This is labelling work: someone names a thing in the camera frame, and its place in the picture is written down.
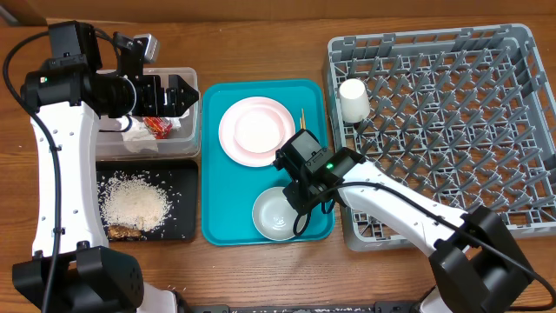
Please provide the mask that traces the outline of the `white napkin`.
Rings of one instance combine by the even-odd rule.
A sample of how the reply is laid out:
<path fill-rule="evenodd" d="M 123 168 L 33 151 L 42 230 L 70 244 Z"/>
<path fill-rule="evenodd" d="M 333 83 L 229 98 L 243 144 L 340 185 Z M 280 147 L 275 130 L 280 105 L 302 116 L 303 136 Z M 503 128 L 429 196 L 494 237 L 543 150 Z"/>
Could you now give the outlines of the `white napkin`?
<path fill-rule="evenodd" d="M 128 130 L 122 133 L 122 140 L 128 151 L 132 153 L 139 153 L 142 150 L 158 151 L 156 138 L 143 122 L 131 117 L 127 128 Z"/>
<path fill-rule="evenodd" d="M 190 109 L 187 109 L 180 117 L 170 117 L 169 121 L 172 124 L 172 130 L 178 131 L 185 126 L 185 120 L 190 116 Z"/>

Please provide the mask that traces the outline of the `red wrapper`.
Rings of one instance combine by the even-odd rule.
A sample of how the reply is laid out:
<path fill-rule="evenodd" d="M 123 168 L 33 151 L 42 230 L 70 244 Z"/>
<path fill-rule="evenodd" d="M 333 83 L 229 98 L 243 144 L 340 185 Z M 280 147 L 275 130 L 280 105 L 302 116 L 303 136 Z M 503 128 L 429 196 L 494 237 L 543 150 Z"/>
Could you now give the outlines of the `red wrapper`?
<path fill-rule="evenodd" d="M 145 117 L 143 123 L 155 139 L 166 139 L 173 128 L 171 121 L 165 117 Z"/>

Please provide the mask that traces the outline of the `grey bowl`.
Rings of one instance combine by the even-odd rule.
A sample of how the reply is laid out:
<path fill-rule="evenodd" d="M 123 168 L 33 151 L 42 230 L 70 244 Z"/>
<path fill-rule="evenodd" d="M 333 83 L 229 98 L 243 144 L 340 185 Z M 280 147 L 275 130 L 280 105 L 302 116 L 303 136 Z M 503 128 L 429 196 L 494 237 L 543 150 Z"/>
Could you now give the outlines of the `grey bowl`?
<path fill-rule="evenodd" d="M 286 241 L 295 237 L 298 214 L 283 194 L 283 187 L 263 191 L 255 200 L 252 219 L 255 228 L 267 239 Z"/>

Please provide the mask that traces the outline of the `small pink plate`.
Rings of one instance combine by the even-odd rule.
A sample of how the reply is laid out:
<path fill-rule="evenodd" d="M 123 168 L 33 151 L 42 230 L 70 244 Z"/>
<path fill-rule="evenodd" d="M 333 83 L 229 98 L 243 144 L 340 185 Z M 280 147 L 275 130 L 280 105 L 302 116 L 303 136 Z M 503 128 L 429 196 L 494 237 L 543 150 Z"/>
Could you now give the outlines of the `small pink plate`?
<path fill-rule="evenodd" d="M 266 107 L 255 107 L 241 113 L 235 123 L 235 141 L 246 151 L 256 154 L 270 152 L 284 138 L 280 116 Z"/>

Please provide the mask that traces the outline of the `large pink plate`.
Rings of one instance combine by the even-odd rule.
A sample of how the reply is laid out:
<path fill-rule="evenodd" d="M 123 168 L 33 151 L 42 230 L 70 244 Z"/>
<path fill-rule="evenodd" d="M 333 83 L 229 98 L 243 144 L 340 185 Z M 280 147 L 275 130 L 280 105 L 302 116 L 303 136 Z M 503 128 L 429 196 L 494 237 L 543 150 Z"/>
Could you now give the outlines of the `large pink plate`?
<path fill-rule="evenodd" d="M 255 107 L 275 111 L 283 121 L 285 135 L 278 146 L 270 152 L 256 154 L 243 149 L 234 138 L 235 123 L 241 113 Z M 275 152 L 295 134 L 295 122 L 290 112 L 279 102 L 268 97 L 248 97 L 234 103 L 224 113 L 219 125 L 219 141 L 224 152 L 235 162 L 248 167 L 263 167 L 275 160 Z"/>

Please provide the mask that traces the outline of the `rice pile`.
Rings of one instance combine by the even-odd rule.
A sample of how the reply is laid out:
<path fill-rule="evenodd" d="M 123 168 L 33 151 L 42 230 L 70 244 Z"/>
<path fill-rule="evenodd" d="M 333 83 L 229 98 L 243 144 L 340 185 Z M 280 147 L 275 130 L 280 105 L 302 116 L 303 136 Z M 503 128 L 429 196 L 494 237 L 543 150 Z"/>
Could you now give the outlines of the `rice pile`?
<path fill-rule="evenodd" d="M 110 225 L 140 230 L 139 240 L 169 239 L 182 192 L 162 173 L 116 170 L 100 174 L 97 182 L 100 217 L 108 235 Z"/>

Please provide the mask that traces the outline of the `cream cup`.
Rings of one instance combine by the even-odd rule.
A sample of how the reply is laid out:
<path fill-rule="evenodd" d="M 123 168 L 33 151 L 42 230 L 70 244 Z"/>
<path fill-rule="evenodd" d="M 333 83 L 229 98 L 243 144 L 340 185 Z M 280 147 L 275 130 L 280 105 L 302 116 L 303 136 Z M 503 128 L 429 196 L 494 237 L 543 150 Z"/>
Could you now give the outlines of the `cream cup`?
<path fill-rule="evenodd" d="M 339 88 L 342 119 L 345 123 L 359 123 L 370 114 L 366 85 L 357 78 L 344 81 Z"/>

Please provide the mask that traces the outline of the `brown food scrap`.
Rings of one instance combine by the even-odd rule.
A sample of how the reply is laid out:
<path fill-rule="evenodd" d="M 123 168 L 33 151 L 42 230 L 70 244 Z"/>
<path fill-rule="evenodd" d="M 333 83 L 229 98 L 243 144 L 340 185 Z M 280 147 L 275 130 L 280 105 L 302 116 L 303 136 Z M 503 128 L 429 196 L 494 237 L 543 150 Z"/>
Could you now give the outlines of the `brown food scrap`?
<path fill-rule="evenodd" d="M 110 225 L 108 228 L 108 238 L 110 240 L 139 240 L 141 237 L 142 232 L 137 229 L 122 225 Z"/>

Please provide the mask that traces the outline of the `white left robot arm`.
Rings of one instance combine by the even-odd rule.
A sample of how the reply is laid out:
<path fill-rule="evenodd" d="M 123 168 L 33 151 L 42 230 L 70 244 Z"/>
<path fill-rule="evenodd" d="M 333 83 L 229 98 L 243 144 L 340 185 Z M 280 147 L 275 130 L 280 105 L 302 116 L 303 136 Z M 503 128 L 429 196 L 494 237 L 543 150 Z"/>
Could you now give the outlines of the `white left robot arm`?
<path fill-rule="evenodd" d="M 127 77 L 71 66 L 25 78 L 39 160 L 39 221 L 33 257 L 12 268 L 15 288 L 43 312 L 189 312 L 182 296 L 146 282 L 137 260 L 109 247 L 96 191 L 102 115 L 137 106 Z"/>

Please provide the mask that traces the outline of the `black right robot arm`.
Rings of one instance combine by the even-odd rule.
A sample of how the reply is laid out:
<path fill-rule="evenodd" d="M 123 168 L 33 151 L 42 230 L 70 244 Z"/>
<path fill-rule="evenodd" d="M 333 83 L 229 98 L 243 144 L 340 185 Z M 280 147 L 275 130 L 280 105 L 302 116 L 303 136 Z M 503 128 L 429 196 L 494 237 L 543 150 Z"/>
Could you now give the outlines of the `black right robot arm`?
<path fill-rule="evenodd" d="M 435 286 L 420 312 L 506 312 L 536 280 L 519 245 L 490 209 L 472 213 L 435 202 L 383 174 L 363 155 L 319 144 L 286 144 L 275 167 L 291 183 L 284 194 L 307 215 L 335 200 L 385 223 L 427 258 Z"/>

